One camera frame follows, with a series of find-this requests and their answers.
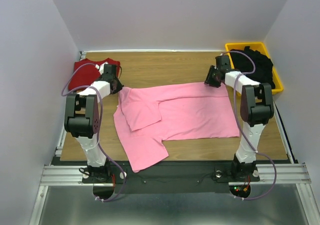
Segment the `folded red t shirt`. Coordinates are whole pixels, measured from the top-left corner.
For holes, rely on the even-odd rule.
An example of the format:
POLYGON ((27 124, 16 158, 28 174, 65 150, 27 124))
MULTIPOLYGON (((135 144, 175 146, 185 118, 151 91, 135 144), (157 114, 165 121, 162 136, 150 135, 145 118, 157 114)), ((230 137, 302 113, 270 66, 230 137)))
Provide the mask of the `folded red t shirt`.
POLYGON ((68 84, 68 89, 72 90, 80 86, 91 85, 101 75, 99 72, 99 69, 96 68, 96 66, 100 67, 105 63, 116 65, 117 66, 116 75, 119 76, 119 72, 121 69, 121 63, 119 61, 113 60, 111 58, 106 58, 100 61, 93 61, 88 58, 85 58, 83 60, 80 60, 74 63, 74 71, 76 71, 79 67, 81 67, 84 64, 89 64, 89 65, 86 65, 77 71, 77 73, 72 77, 70 83, 68 84))

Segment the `pink t shirt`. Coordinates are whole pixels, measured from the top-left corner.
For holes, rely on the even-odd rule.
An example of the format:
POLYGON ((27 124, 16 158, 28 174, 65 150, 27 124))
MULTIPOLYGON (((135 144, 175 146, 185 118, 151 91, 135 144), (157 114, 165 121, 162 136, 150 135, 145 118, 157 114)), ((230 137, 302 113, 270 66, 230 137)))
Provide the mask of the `pink t shirt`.
POLYGON ((113 115, 131 169, 138 173, 169 156, 164 141, 239 137, 224 85, 201 82, 124 87, 113 115))

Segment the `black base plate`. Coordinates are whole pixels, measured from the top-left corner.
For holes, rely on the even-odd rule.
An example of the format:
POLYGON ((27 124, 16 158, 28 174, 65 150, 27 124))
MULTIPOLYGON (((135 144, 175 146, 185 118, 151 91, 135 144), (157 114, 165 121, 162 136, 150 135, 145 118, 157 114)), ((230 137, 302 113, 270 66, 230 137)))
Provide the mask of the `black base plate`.
POLYGON ((260 181, 257 168, 249 174, 233 176, 231 161, 163 161, 137 173, 128 161, 120 161, 119 165, 126 181, 114 164, 110 170, 115 175, 115 191, 121 194, 228 194, 232 183, 242 186, 260 181))

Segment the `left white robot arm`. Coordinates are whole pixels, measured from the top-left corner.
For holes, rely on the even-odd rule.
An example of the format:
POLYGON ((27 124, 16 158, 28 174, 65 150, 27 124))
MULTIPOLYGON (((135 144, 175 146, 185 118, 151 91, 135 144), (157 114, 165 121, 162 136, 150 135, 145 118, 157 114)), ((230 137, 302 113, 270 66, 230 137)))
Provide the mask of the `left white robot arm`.
POLYGON ((103 98, 123 88, 116 72, 102 73, 90 85, 82 85, 62 96, 66 97, 64 129, 71 133, 87 159, 87 167, 79 171, 86 179, 107 182, 111 178, 108 156, 100 145, 99 133, 103 115, 103 98))

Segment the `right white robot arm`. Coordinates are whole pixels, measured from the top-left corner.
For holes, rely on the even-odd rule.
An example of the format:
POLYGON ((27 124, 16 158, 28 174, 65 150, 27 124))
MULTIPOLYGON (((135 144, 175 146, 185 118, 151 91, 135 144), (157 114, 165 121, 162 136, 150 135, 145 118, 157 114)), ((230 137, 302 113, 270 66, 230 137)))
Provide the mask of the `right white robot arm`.
POLYGON ((215 88, 225 84, 241 94, 239 111, 243 125, 240 130, 240 144, 231 165, 216 170, 217 181, 241 182, 247 178, 258 181, 258 145, 265 126, 274 116, 271 85, 256 82, 240 71, 213 65, 209 68, 204 84, 215 88))

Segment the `aluminium frame rail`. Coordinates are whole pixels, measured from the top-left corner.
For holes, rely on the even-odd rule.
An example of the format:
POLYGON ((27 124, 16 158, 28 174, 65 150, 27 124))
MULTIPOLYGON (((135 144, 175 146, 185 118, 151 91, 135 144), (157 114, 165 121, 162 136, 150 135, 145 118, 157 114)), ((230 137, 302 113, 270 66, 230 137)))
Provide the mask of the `aluminium frame rail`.
POLYGON ((115 181, 84 183, 80 163, 45 166, 32 225, 317 225, 307 166, 257 166, 260 181, 242 200, 231 193, 116 192, 115 181))

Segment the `yellow plastic bin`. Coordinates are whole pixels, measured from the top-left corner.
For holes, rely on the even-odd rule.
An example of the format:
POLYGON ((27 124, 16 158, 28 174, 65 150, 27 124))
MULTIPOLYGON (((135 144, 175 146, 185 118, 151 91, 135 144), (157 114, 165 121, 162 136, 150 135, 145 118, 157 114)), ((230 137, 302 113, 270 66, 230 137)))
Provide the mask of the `yellow plastic bin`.
MULTIPOLYGON (((266 55, 269 59, 271 59, 265 44, 263 42, 258 42, 258 41, 226 43, 225 50, 229 51, 230 53, 239 53, 239 51, 233 51, 232 49, 243 50, 245 46, 250 46, 252 50, 258 50, 263 55, 266 55)), ((230 55, 229 57, 230 57, 231 66, 235 69, 232 58, 230 55)), ((284 90, 284 87, 274 64, 272 68, 272 75, 273 75, 273 82, 275 83, 275 89, 272 89, 272 94, 275 95, 275 94, 281 93, 284 90)))

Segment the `black t shirts pile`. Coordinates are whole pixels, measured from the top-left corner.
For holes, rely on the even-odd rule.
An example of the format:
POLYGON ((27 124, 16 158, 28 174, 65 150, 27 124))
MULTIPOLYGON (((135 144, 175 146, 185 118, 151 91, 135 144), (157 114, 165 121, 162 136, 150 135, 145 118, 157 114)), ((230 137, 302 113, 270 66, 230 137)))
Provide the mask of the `black t shirts pile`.
MULTIPOLYGON (((247 74, 246 76, 248 78, 259 83, 269 83, 272 89, 276 88, 276 85, 273 81, 273 63, 270 58, 268 58, 258 50, 251 49, 250 46, 245 46, 244 49, 231 50, 246 54, 254 62, 255 71, 252 74, 247 74)), ((249 59, 237 52, 229 53, 234 68, 241 71, 242 73, 252 72, 253 65, 249 61, 249 59)))

